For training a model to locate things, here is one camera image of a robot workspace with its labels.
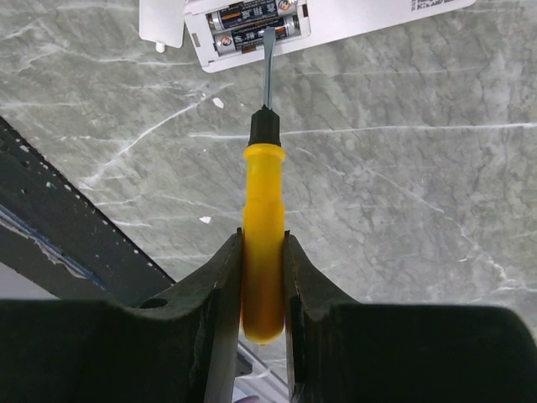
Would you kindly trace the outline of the white battery cover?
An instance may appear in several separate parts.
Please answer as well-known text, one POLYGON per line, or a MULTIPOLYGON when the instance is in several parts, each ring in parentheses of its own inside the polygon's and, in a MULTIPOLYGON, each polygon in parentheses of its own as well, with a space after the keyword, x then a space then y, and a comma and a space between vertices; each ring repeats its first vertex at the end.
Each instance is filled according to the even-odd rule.
POLYGON ((186 0, 139 0, 138 34, 164 53, 183 45, 186 0))

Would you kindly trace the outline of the yellow handled screwdriver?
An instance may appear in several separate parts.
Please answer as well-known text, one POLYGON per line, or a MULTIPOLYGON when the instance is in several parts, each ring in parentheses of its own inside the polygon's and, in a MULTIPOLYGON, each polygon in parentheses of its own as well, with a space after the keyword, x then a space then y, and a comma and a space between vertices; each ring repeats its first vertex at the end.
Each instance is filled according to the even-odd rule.
POLYGON ((252 115, 248 146, 246 198, 242 222, 242 308, 245 337, 266 345, 284 328, 283 163, 279 115, 273 110, 273 61, 276 29, 263 32, 265 62, 263 104, 252 115))

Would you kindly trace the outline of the white remote control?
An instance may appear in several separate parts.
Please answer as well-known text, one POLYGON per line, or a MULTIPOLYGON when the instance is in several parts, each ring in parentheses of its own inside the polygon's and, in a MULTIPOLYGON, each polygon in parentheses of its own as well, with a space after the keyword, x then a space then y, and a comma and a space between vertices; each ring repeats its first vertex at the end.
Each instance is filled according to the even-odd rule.
MULTIPOLYGON (((246 52, 235 52, 228 55, 219 55, 216 52, 213 36, 232 29, 220 32, 212 30, 206 15, 241 2, 250 1, 186 2, 185 25, 203 71, 208 73, 224 71, 264 58, 263 44, 246 52)), ((340 39, 449 13, 472 5, 472 0, 311 0, 296 2, 297 10, 292 15, 297 15, 299 18, 300 34, 288 39, 276 40, 274 48, 276 55, 286 55, 340 39)))

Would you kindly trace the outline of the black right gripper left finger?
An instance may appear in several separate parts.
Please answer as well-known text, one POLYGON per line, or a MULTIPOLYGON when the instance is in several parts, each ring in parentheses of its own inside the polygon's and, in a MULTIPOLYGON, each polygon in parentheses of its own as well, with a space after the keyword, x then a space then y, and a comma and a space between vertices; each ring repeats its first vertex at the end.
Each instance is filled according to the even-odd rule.
POLYGON ((236 374, 242 234, 138 307, 4 300, 4 402, 229 402, 236 374))

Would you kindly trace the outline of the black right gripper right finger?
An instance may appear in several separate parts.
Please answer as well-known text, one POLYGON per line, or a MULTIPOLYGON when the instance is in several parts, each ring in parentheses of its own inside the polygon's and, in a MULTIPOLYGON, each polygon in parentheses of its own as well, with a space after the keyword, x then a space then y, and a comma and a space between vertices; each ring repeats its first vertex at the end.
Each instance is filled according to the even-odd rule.
POLYGON ((501 306, 362 303, 284 239, 293 402, 533 402, 536 345, 501 306))

